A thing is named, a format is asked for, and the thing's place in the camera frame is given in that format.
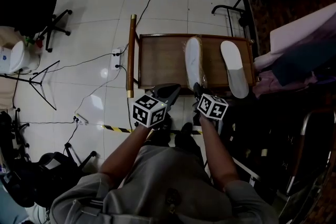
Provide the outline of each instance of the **white sneaker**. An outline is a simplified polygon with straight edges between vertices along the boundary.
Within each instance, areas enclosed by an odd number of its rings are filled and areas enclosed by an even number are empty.
[[[247,97],[249,89],[239,49],[233,42],[226,40],[221,44],[221,53],[232,94],[241,99]]]
[[[202,85],[202,41],[198,37],[191,37],[185,46],[185,67],[187,71],[188,87],[194,90],[195,83]]]

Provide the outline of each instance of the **wooden tray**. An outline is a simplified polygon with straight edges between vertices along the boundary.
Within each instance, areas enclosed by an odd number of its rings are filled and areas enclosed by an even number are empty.
[[[193,34],[140,35],[139,88],[149,89],[163,83],[178,83],[187,88],[184,45]],[[203,48],[203,70],[209,88],[228,88],[227,71],[220,52],[224,40],[238,47],[249,86],[255,85],[253,59],[247,39],[199,35]]]

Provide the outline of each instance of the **brass cap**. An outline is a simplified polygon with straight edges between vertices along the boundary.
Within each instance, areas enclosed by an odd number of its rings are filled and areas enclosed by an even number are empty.
[[[127,98],[133,98],[134,97],[134,91],[127,90]]]

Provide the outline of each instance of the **tripod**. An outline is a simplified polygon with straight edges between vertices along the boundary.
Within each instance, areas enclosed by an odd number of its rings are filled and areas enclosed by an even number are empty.
[[[29,80],[27,79],[20,79],[20,78],[15,78],[15,77],[12,77],[12,76],[9,76],[7,74],[0,74],[0,77],[3,77],[3,78],[7,78],[7,79],[14,79],[14,80],[18,80],[18,81],[24,81],[24,82],[28,82],[33,88],[34,90],[43,98],[43,100],[45,100],[53,109],[57,110],[52,104],[49,103],[49,101],[47,100],[46,98],[46,95],[44,94],[44,90],[43,90],[43,86],[42,86],[42,82],[49,70],[50,67],[58,64],[60,61],[57,61],[57,62],[54,62],[51,66],[48,66],[47,68],[45,68],[44,70],[42,70],[41,72],[37,73],[35,76],[33,76],[32,78],[29,78]],[[37,76],[39,76],[40,74],[44,73],[42,79],[40,82],[38,81],[33,81],[33,79],[35,79]],[[41,87],[41,92],[42,94],[35,88],[35,85],[40,85]]]

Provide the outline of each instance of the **yellow and black tape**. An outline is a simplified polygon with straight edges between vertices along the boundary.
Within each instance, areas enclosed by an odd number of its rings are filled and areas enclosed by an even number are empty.
[[[125,128],[120,128],[120,127],[113,127],[113,126],[109,126],[109,125],[103,125],[103,128],[107,129],[107,130],[111,130],[111,131],[115,131],[115,132],[119,132],[119,133],[131,133],[131,129],[125,129]],[[178,130],[171,130],[171,134],[178,134],[180,131]],[[192,131],[191,134],[203,134],[200,131]]]

